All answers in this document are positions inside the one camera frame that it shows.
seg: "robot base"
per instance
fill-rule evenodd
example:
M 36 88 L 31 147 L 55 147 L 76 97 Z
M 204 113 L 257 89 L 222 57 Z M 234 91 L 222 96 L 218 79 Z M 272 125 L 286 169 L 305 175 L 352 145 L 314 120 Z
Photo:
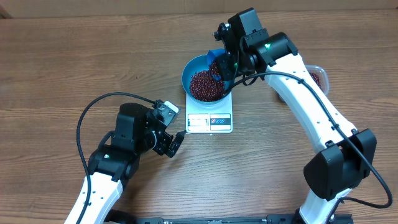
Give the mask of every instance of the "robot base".
M 245 218 L 136 218 L 128 213 L 111 210 L 104 224 L 301 224 L 296 214 L 268 215 L 266 217 Z M 354 224 L 351 215 L 335 215 L 331 224 Z

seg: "red beans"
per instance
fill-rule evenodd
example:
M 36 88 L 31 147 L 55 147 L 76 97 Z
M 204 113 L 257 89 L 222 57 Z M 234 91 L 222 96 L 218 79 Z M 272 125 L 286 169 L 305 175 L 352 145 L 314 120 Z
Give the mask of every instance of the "red beans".
M 312 79 L 315 81 L 315 83 L 319 86 L 319 88 L 321 88 L 321 81 L 319 79 L 319 76 L 312 72 L 310 72 L 310 75 L 311 75 Z
M 209 69 L 214 72 L 213 64 L 209 66 Z M 192 96 L 200 101 L 212 102 L 219 100 L 223 97 L 224 93 L 224 82 L 222 80 L 215 80 L 209 70 L 203 70 L 196 72 L 192 76 L 189 90 Z
M 213 63 L 211 63 L 211 65 L 209 65 L 209 72 L 210 74 L 212 74 L 214 77 L 218 77 L 220 74 L 218 73 L 218 69 L 217 69 L 217 64 L 216 61 L 214 60 Z

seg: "small bowl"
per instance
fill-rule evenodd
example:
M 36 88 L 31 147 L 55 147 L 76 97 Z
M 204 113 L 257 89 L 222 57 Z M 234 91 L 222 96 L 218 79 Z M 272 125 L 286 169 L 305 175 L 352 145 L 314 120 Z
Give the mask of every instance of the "small bowl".
M 305 68 L 308 70 L 309 73 L 314 73 L 318 75 L 319 82 L 321 84 L 322 92 L 327 95 L 329 93 L 329 79 L 328 74 L 324 71 L 323 68 L 319 67 L 318 65 L 306 65 Z
M 200 55 L 195 57 L 194 59 L 192 59 L 191 61 L 189 61 L 187 63 L 187 65 L 185 66 L 183 72 L 182 72 L 182 87 L 184 88 L 185 92 L 188 94 L 189 97 L 191 97 L 193 100 L 195 100 L 197 103 L 203 104 L 203 105 L 213 105 L 216 103 L 219 103 L 224 97 L 226 97 L 227 95 L 224 95 L 221 99 L 213 101 L 213 102 L 204 102 L 204 101 L 200 101 L 195 99 L 195 97 L 192 96 L 191 91 L 189 89 L 191 80 L 192 80 L 192 76 L 194 76 L 194 74 L 196 72 L 201 72 L 203 70 L 208 70 L 209 66 L 208 66 L 208 62 L 207 62 L 207 55 Z M 233 80 L 230 81 L 224 81 L 224 88 L 225 90 L 228 89 L 228 87 L 233 83 Z

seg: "wooden table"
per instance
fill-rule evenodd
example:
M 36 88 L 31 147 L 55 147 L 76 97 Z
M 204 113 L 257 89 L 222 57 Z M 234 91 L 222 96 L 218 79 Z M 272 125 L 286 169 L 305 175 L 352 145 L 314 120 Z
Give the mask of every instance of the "wooden table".
M 63 223 L 84 172 L 75 128 L 83 108 L 112 91 L 170 100 L 183 108 L 185 64 L 221 47 L 211 34 L 232 14 L 114 16 L 0 21 L 0 223 Z M 374 166 L 398 196 L 398 11 L 259 14 L 270 34 L 286 32 L 306 64 L 329 76 L 329 99 L 359 130 L 377 136 Z M 90 109 L 81 129 L 86 159 L 114 128 L 115 96 Z M 265 83 L 233 92 L 234 131 L 186 136 L 173 158 L 148 152 L 114 206 L 138 217 L 253 217 L 293 213 L 314 156 L 288 107 Z M 373 175 L 351 196 L 384 203 Z M 356 223 L 396 223 L 398 207 L 352 202 Z

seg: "robotic arm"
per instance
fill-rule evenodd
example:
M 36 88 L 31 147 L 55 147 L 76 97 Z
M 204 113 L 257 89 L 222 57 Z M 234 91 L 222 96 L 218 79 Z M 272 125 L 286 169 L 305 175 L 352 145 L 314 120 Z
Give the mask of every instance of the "robotic arm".
M 254 72 L 283 72 L 298 78 L 272 74 L 259 76 L 278 92 L 293 111 L 316 154 L 304 167 L 304 176 L 311 190 L 305 203 L 296 211 L 295 222 L 325 223 L 338 198 L 357 187 L 370 170 L 332 125 L 324 108 L 302 82 L 315 91 L 339 129 L 370 163 L 376 150 L 376 137 L 369 129 L 358 132 L 337 111 L 312 80 L 293 42 L 284 33 L 269 37 L 253 8 L 236 14 L 228 20 L 228 24 L 221 23 L 214 37 L 224 42 L 226 50 L 225 54 L 216 58 L 222 80 L 236 78 L 233 67 L 236 63 L 240 68 L 237 76 L 245 77 Z
M 185 132 L 173 136 L 165 132 L 166 128 L 180 113 L 180 109 L 171 102 L 157 100 L 154 109 L 137 103 L 120 106 L 114 131 L 110 131 L 92 153 L 88 162 L 91 191 L 88 192 L 87 177 L 79 197 L 73 206 L 67 224 L 77 223 L 87 194 L 90 201 L 80 223 L 102 224 L 111 207 L 121 196 L 123 189 L 138 170 L 141 154 L 153 149 L 160 156 L 170 158 L 180 147 Z M 111 137 L 111 144 L 105 142 Z

